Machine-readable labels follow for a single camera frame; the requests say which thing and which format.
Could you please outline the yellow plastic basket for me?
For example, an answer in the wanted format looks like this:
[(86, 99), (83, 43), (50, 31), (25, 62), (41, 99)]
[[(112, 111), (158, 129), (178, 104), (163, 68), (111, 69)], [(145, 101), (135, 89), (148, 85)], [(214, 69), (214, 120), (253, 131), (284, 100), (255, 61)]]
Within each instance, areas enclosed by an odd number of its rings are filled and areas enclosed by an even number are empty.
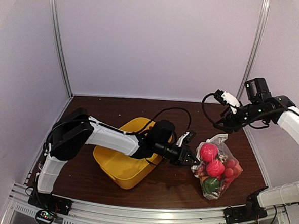
[(157, 154), (147, 159), (131, 157), (138, 149), (138, 139), (129, 133), (139, 131), (146, 124), (149, 128), (155, 122), (138, 117), (124, 124), (118, 131), (95, 125), (93, 135), (87, 141), (96, 146), (93, 156), (100, 168), (122, 189), (129, 190), (136, 186), (161, 161)]

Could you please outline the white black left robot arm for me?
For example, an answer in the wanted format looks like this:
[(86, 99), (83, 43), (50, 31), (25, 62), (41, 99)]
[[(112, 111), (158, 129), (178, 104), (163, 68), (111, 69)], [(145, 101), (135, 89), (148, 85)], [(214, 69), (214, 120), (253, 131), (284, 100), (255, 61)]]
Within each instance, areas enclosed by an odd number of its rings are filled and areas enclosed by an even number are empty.
[(78, 108), (55, 123), (43, 146), (44, 162), (35, 178), (35, 201), (50, 209), (55, 181), (64, 165), (77, 156), (84, 145), (94, 145), (93, 157), (119, 187), (131, 189), (157, 166), (161, 158), (177, 166), (198, 166), (200, 160), (188, 143), (195, 136), (186, 131), (172, 141), (175, 126), (169, 120), (154, 122), (134, 118), (121, 128), (108, 125)]

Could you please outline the pink red toy fruit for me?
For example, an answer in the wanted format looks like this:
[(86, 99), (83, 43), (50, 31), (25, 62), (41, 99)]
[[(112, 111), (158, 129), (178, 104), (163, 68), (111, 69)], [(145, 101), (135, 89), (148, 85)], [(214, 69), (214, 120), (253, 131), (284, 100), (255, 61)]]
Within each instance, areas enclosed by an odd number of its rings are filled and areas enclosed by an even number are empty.
[(218, 177), (224, 173), (225, 166), (220, 160), (214, 159), (208, 163), (206, 171), (209, 176)]

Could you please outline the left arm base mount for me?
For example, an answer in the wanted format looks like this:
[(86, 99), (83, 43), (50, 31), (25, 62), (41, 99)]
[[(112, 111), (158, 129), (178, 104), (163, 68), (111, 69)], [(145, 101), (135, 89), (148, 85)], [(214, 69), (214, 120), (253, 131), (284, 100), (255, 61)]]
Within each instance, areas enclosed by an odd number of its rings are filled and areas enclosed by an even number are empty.
[(49, 211), (53, 214), (68, 215), (72, 206), (72, 200), (54, 196), (52, 194), (43, 194), (32, 190), (28, 199), (29, 205)]

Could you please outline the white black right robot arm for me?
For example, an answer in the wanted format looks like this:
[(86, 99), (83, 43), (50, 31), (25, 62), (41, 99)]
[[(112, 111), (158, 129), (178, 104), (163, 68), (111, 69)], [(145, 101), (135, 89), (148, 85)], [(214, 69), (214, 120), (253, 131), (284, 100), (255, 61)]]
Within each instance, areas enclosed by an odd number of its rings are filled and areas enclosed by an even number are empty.
[(247, 103), (224, 90), (213, 93), (225, 106), (213, 126), (228, 134), (246, 133), (266, 182), (243, 206), (225, 209), (233, 222), (264, 218), (274, 206), (299, 205), (299, 108), (285, 95), (273, 96), (264, 78), (250, 79), (244, 88)]

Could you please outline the clear polka dot zip bag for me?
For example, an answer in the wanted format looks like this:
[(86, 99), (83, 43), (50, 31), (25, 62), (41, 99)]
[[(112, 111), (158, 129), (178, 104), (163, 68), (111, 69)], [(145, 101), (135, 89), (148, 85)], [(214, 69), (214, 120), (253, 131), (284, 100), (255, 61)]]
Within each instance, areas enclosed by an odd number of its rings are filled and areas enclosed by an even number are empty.
[(226, 145), (227, 134), (218, 134), (199, 144), (196, 153), (200, 165), (192, 166), (194, 177), (200, 180), (203, 196), (217, 200), (242, 173), (239, 161)]

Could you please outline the green toy pepper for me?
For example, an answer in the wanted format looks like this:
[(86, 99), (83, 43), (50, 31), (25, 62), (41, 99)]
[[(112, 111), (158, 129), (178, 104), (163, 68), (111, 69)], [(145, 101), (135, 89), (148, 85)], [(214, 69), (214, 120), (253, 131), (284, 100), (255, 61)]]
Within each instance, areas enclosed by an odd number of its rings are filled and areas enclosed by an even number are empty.
[(213, 194), (217, 193), (220, 189), (220, 181), (218, 178), (207, 178), (203, 183), (202, 183), (202, 190), (204, 194)]

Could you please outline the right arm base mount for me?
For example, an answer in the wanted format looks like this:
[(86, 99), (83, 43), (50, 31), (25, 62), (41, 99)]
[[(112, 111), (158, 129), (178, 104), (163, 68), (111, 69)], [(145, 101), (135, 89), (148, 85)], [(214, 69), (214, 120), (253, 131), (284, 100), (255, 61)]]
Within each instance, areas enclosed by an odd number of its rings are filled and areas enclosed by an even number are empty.
[(223, 213), (226, 220), (226, 224), (236, 224), (248, 221), (255, 221), (268, 216), (267, 211), (265, 209), (250, 211), (246, 208), (246, 206), (228, 207), (223, 211)]

